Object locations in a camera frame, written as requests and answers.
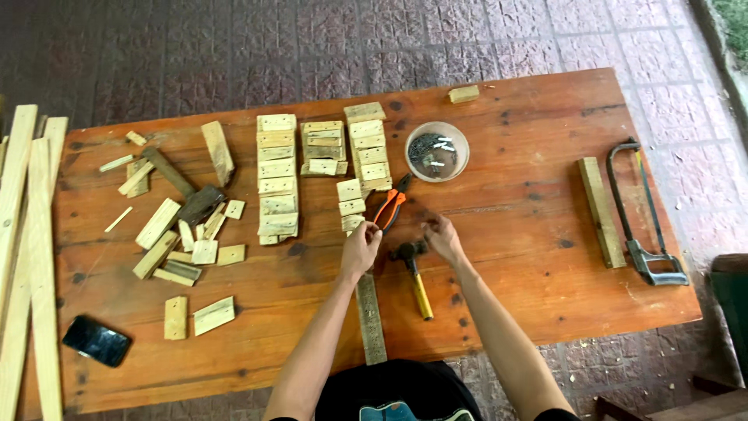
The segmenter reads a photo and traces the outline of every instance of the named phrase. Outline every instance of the black phone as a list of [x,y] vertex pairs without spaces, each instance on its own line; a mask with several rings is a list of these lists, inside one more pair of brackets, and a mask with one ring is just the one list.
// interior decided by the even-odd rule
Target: black phone
[[110,367],[118,367],[132,340],[104,327],[98,321],[79,315],[67,328],[62,343],[84,357],[93,358]]

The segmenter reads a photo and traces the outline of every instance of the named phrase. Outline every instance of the table top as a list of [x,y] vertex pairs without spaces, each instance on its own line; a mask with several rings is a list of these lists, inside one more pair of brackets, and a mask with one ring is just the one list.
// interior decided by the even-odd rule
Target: table top
[[[701,318],[692,287],[651,287],[631,263],[619,269],[603,264],[577,160],[597,157],[605,174],[606,153],[636,136],[613,71],[585,70],[479,86],[478,100],[457,105],[447,99],[449,88],[430,88],[69,133],[53,204],[60,334],[76,315],[86,314],[126,334],[133,344],[117,369],[61,347],[64,406],[70,412],[104,411],[272,384],[337,275],[346,235],[340,230],[335,184],[352,177],[299,178],[298,238],[260,246],[255,133],[256,116],[264,114],[296,114],[299,123],[345,120],[344,106],[379,101],[387,114],[384,130],[395,180],[408,171],[404,146],[415,127],[427,121],[458,127],[470,143],[467,168],[444,183],[414,178],[409,200],[381,250],[417,237],[425,210],[448,216],[476,269],[537,344]],[[240,220],[224,224],[219,246],[247,244],[246,261],[208,267],[192,288],[157,278],[140,280],[132,269],[144,251],[135,237],[165,198],[182,204],[184,198],[154,172],[151,191],[127,199],[117,192],[126,180],[125,167],[104,173],[98,168],[127,154],[140,154],[142,148],[124,140],[134,130],[153,136],[149,144],[196,187],[216,184],[200,130],[215,120],[223,124],[237,166],[224,191],[230,199],[247,202]],[[655,251],[657,241],[633,154],[618,155],[616,174],[634,237]],[[607,177],[603,179],[608,187]],[[385,195],[369,197],[369,212]],[[680,257],[656,189],[653,195],[668,249]],[[135,209],[105,233],[128,206]],[[616,214],[614,220],[619,224]],[[380,252],[374,274],[389,358],[438,360],[479,350],[481,342],[448,265],[434,253],[417,262],[435,315],[425,322],[405,266],[387,261],[385,254]],[[187,340],[164,340],[164,302],[181,294],[189,297],[190,314],[233,295],[236,319],[197,337],[190,322]],[[352,297],[334,371],[362,363]],[[27,366],[23,410],[26,418],[35,418],[40,416],[36,375],[34,364]]]

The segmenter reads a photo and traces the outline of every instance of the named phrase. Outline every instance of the bowl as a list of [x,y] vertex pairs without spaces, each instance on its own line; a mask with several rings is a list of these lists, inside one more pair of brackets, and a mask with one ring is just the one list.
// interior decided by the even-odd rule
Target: bowl
[[[451,157],[451,154],[447,154],[444,149],[440,149],[438,153],[443,157],[447,158],[445,166],[425,166],[423,162],[414,163],[411,161],[411,155],[408,153],[411,147],[411,143],[425,135],[427,133],[436,133],[443,137],[451,138],[451,142],[447,142],[446,146],[454,148],[457,153],[456,160]],[[468,146],[468,140],[465,135],[452,124],[444,123],[443,121],[430,121],[429,123],[421,124],[416,127],[408,136],[408,141],[405,142],[405,160],[408,161],[408,167],[416,177],[421,180],[428,181],[429,183],[441,183],[443,181],[452,180],[454,177],[460,175],[465,166],[468,165],[468,159],[470,158],[470,147]],[[448,171],[449,173],[438,173],[435,174],[435,168],[439,171]]]

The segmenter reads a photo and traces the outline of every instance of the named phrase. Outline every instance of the green grass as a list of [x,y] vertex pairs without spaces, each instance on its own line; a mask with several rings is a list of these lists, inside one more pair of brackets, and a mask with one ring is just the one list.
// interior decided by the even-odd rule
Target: green grass
[[748,0],[713,0],[727,25],[727,46],[738,57],[741,72],[748,73]]

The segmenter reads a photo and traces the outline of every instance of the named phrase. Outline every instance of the forearm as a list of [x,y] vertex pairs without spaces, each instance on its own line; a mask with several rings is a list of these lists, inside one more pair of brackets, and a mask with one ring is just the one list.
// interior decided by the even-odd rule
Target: forearm
[[280,370],[263,419],[292,417],[305,421],[312,417],[330,374],[356,281],[337,277],[329,297]]
[[453,266],[483,347],[519,418],[532,421],[551,408],[571,412],[542,355],[467,258]]

